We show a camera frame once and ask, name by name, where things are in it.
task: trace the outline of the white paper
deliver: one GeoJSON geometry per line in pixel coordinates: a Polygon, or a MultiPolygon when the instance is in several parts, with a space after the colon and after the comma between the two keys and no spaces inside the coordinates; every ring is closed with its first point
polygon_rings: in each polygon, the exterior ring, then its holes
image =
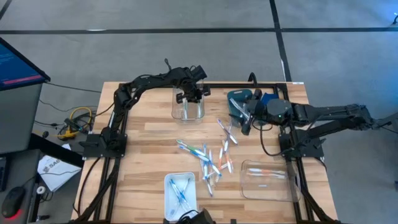
{"type": "MultiPolygon", "coordinates": [[[[71,150],[69,144],[64,144],[62,147],[71,150]]],[[[42,177],[43,181],[47,187],[52,191],[58,190],[64,183],[71,179],[75,174],[79,173],[81,168],[68,164],[66,162],[60,161],[59,159],[53,158],[51,156],[44,156],[39,161],[39,166],[37,167],[37,172],[42,177]]]]}

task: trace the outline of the computer monitor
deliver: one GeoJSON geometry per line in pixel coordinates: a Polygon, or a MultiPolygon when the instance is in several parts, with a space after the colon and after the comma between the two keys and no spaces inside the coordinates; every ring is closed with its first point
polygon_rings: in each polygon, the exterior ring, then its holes
{"type": "Polygon", "coordinates": [[[0,38],[0,91],[49,81],[48,75],[0,38]]]}

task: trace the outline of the wooden tabletop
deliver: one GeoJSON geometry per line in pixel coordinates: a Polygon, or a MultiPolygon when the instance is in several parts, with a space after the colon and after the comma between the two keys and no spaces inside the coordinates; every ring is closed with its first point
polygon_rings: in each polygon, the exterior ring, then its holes
{"type": "MultiPolygon", "coordinates": [[[[104,83],[98,111],[104,111],[113,102],[113,92],[119,83],[104,83]]],[[[289,98],[294,103],[308,103],[307,93],[302,83],[287,83],[289,98]]],[[[206,142],[213,149],[213,158],[218,158],[221,140],[225,138],[216,119],[224,124],[229,121],[227,92],[233,89],[212,88],[211,95],[205,98],[205,116],[201,124],[177,124],[172,112],[172,89],[157,88],[146,91],[140,101],[129,112],[126,134],[128,143],[126,156],[121,167],[114,201],[112,223],[161,223],[164,218],[164,177],[169,173],[193,172],[196,177],[198,209],[206,208],[218,223],[229,223],[237,219],[238,223],[295,223],[292,202],[245,199],[240,193],[240,168],[243,161],[282,162],[283,160],[267,156],[260,145],[259,131],[252,129],[250,135],[234,131],[239,146],[231,146],[231,159],[234,173],[223,171],[220,182],[213,190],[211,198],[205,183],[200,180],[201,172],[197,158],[177,148],[176,139],[190,142],[206,142]]],[[[262,89],[272,93],[271,89],[262,89]]],[[[94,132],[100,133],[109,121],[111,110],[98,116],[94,132]]],[[[280,151],[277,136],[279,128],[264,133],[264,144],[270,153],[280,151]]],[[[95,165],[84,188],[81,207],[86,208],[98,192],[101,172],[101,159],[95,165]]],[[[85,162],[80,186],[94,159],[85,162]]],[[[337,218],[330,192],[325,168],[315,159],[303,159],[308,188],[322,209],[337,218]]],[[[104,197],[101,218],[105,217],[108,195],[104,197]]],[[[303,218],[305,209],[303,197],[300,200],[303,218]]]]}

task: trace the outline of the clear plastic container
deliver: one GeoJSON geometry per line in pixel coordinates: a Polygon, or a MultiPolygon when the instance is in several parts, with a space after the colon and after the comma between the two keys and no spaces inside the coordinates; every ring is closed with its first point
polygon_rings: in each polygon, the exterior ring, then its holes
{"type": "MultiPolygon", "coordinates": [[[[198,82],[197,87],[203,88],[203,82],[198,82]]],[[[177,103],[176,96],[183,91],[179,88],[173,87],[173,110],[172,117],[177,123],[192,124],[201,123],[202,117],[205,115],[205,96],[199,103],[189,103],[183,99],[182,103],[177,103]]]]}
{"type": "Polygon", "coordinates": [[[300,180],[297,167],[291,162],[246,160],[241,169],[241,193],[248,199],[298,202],[300,180]]]}
{"type": "MultiPolygon", "coordinates": [[[[184,187],[187,186],[183,194],[187,199],[190,209],[198,210],[197,207],[197,192],[195,187],[195,174],[193,172],[167,174],[164,177],[164,217],[170,221],[178,221],[178,219],[187,212],[179,204],[177,196],[170,185],[170,180],[173,179],[177,188],[183,191],[184,187]]],[[[196,215],[196,213],[188,214],[190,217],[196,215]]]]}

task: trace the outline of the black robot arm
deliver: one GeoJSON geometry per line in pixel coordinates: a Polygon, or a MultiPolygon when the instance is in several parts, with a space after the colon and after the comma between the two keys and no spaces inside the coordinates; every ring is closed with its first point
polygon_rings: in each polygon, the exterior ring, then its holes
{"type": "Polygon", "coordinates": [[[176,96],[177,103],[183,99],[198,103],[202,95],[210,95],[210,88],[199,88],[197,82],[207,75],[199,65],[193,70],[190,68],[173,68],[159,75],[140,75],[132,82],[120,85],[114,92],[114,108],[108,126],[101,134],[89,134],[86,142],[80,144],[85,148],[83,157],[123,157],[126,149],[127,136],[119,133],[120,125],[127,112],[139,101],[141,95],[153,88],[174,86],[183,90],[176,96]]]}
{"type": "Polygon", "coordinates": [[[327,134],[345,129],[378,129],[390,124],[394,128],[398,126],[398,113],[384,119],[373,119],[364,105],[314,107],[281,99],[270,100],[264,105],[261,97],[261,90],[255,90],[246,102],[250,116],[242,123],[243,134],[250,133],[253,121],[290,129],[308,125],[306,129],[285,131],[279,136],[282,155],[287,157],[323,157],[321,144],[324,139],[320,137],[327,134]],[[330,122],[313,128],[317,121],[330,122]]]}

